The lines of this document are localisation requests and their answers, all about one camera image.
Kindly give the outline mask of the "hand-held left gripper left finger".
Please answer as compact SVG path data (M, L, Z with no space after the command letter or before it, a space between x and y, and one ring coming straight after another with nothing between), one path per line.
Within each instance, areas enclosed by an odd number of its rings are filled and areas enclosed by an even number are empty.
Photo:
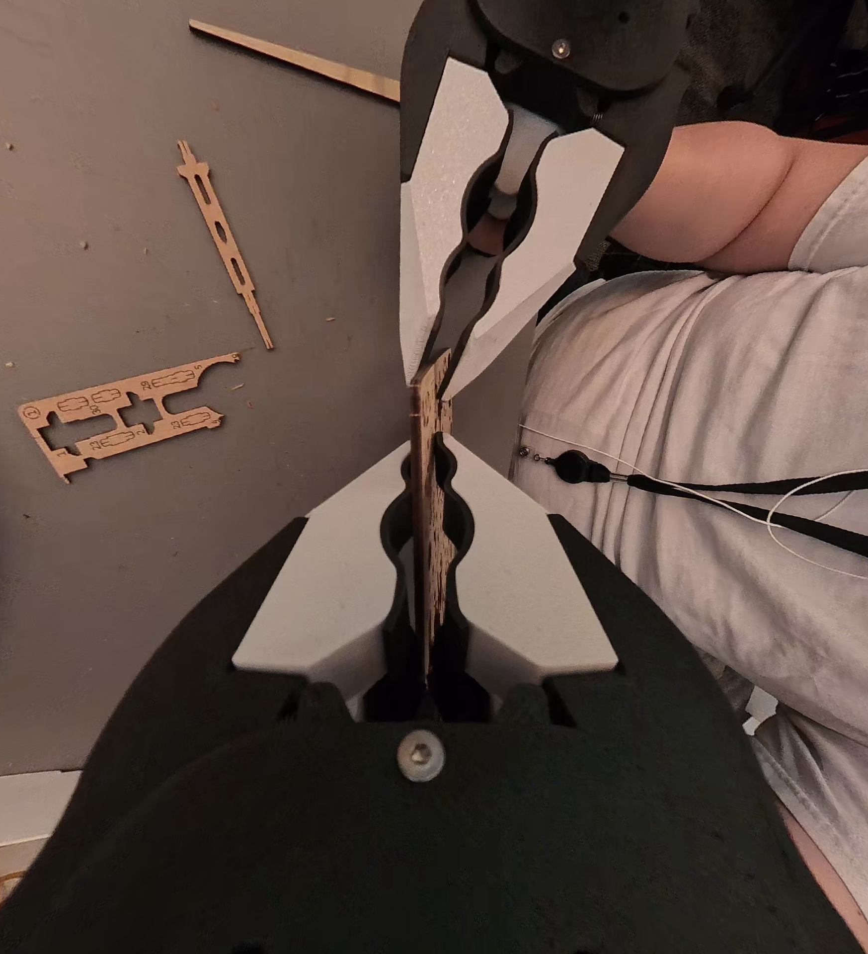
M399 563L381 521L405 490L409 451L404 442L308 514L233 656L237 669L328 682L343 698L386 673L382 628Z

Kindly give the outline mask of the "white t-shirt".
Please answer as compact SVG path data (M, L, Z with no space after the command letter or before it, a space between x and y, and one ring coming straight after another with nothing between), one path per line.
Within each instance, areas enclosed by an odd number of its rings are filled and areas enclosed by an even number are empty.
M792 840L868 952L868 559L703 500L570 485L580 450L685 485L868 476L868 158L784 271L652 271L572 292L539 324L514 482L670 617L738 708Z

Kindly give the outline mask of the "white cardboard box tray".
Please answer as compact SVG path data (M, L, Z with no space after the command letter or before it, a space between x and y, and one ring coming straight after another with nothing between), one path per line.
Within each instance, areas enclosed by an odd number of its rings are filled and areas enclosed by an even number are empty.
M0 875L25 871L59 823L80 771L0 777Z

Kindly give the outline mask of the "slim slotted wooden strip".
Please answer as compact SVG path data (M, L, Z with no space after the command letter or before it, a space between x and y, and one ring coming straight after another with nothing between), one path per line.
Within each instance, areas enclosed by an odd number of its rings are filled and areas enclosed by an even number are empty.
M182 162L176 172L187 180L202 217L213 238L214 245L227 270L237 295L252 317L266 349L273 351L274 342L255 297L255 286L246 262L241 255L232 228L214 190L209 165L196 157L189 143L177 141Z

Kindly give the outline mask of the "person's right forearm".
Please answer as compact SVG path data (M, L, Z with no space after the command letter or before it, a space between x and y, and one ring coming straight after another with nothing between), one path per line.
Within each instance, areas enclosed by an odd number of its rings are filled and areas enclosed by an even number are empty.
M783 137L753 123L673 129L651 185L610 238L732 275L784 271L809 222L868 145Z

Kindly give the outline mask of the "large wooden model parts sheet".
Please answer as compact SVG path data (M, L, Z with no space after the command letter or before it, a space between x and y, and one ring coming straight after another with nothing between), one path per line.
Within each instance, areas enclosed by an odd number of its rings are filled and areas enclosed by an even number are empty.
M424 677L432 671L431 650L443 622L447 573L456 552L443 529L444 493L435 455L436 436L452 431L452 403L439 396L450 360L450 350L440 351L417 369L408 388L415 630L422 641Z

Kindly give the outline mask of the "small wooden numbered parts frame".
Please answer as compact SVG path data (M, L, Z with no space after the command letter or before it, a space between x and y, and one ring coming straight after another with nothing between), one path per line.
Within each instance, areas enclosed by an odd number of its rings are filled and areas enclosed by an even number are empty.
M65 483L70 483L70 475L85 470L89 461L106 460L130 450L220 426L223 416L210 407L199 406L182 413L170 413L165 409L165 398L197 388L207 370L220 364L237 364L240 359L240 353L231 352L58 396L31 400L18 407L18 416L55 473ZM121 413L131 407L132 397L154 403L158 418L152 425L125 423ZM43 433L50 425L51 416L59 423L109 418L114 425L107 431L76 442L73 450L67 447L53 448Z

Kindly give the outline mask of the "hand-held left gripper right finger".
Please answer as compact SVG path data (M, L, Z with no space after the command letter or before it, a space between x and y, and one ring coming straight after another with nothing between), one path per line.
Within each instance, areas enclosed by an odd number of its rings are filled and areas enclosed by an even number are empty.
M455 571L470 627L466 672L504 698L550 676L610 672L618 657L547 511L452 436L451 490L473 517Z

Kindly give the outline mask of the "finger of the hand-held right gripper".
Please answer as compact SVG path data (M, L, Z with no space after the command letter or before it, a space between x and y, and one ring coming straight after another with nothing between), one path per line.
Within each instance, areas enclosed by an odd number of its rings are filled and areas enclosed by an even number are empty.
M407 383L437 337L445 273L465 241L468 187L501 152L510 121L488 73L447 56L414 170L400 186L399 339Z
M623 152L593 128L547 141L526 177L532 218L499 258L492 295L465 330L442 391L469 386L573 273L574 257Z

